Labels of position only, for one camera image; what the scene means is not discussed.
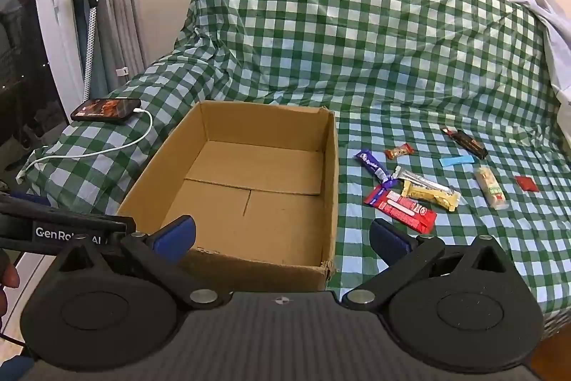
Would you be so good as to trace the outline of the person's left hand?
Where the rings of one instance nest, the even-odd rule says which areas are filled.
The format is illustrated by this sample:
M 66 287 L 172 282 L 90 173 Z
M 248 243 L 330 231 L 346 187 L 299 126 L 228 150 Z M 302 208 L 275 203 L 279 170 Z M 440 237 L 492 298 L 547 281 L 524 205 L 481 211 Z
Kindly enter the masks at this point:
M 10 321 L 19 296 L 20 277 L 11 257 L 1 250 L 1 328 Z

